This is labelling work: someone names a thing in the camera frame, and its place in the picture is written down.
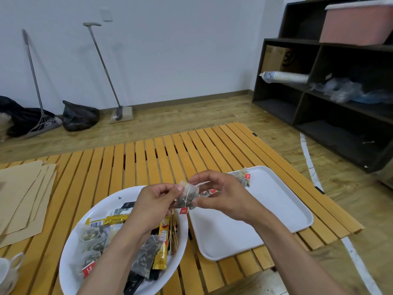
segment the person's left hand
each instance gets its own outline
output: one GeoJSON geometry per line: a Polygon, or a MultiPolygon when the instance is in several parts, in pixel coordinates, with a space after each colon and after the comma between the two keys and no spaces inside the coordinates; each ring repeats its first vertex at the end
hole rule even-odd
{"type": "Polygon", "coordinates": [[[132,223],[132,226],[138,226],[143,236],[149,236],[151,230],[160,224],[165,215],[171,213],[168,211],[169,206],[181,195],[183,189],[181,185],[170,183],[145,186],[139,193],[125,224],[132,223]]]}

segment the forearm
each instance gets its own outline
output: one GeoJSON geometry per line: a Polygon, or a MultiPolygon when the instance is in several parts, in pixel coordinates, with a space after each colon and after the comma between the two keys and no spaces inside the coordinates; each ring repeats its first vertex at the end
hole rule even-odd
{"type": "Polygon", "coordinates": [[[291,295],[347,294],[269,210],[260,207],[252,225],[291,295]]]}
{"type": "Polygon", "coordinates": [[[123,226],[83,282],[77,295],[121,295],[143,233],[123,226]]]}

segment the white tape on floor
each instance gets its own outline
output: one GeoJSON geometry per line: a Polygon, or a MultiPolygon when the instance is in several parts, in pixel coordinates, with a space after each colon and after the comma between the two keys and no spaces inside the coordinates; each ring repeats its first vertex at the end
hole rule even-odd
{"type": "MultiPolygon", "coordinates": [[[[306,163],[307,163],[308,171],[310,172],[311,180],[314,183],[314,186],[316,186],[317,188],[323,191],[322,185],[317,176],[317,172],[312,163],[310,154],[308,153],[306,137],[302,133],[300,133],[300,143],[302,145],[304,157],[306,158],[306,163]]],[[[372,295],[382,295],[381,290],[378,288],[374,279],[371,277],[370,273],[368,272],[366,265],[364,265],[363,261],[361,260],[361,257],[358,255],[356,249],[353,247],[351,240],[349,240],[348,237],[344,237],[341,239],[341,241],[344,244],[347,251],[349,252],[352,262],[355,264],[355,267],[361,279],[363,280],[364,284],[366,285],[367,290],[372,295]]]]}

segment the white wall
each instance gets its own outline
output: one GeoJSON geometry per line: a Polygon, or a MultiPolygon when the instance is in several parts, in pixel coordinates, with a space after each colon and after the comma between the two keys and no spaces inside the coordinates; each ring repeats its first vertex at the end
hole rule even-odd
{"type": "Polygon", "coordinates": [[[83,22],[103,24],[93,31],[123,105],[253,89],[261,42],[277,36],[281,23],[283,0],[266,3],[2,0],[0,95],[38,106],[25,28],[46,109],[62,113],[63,99],[99,109],[116,106],[83,22]],[[102,21],[101,7],[111,9],[113,22],[102,21]]]}

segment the cup handle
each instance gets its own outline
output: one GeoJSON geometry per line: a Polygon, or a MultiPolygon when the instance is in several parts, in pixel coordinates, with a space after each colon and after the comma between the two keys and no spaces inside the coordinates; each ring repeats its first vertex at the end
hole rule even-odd
{"type": "Polygon", "coordinates": [[[14,261],[15,261],[17,258],[19,258],[19,257],[20,257],[20,259],[19,259],[18,264],[17,264],[15,267],[13,267],[13,269],[15,269],[15,270],[18,270],[18,269],[20,268],[20,266],[22,265],[23,258],[24,258],[24,253],[18,253],[18,254],[15,255],[15,256],[11,259],[11,261],[10,261],[10,265],[12,265],[12,264],[14,263],[14,261]]]}

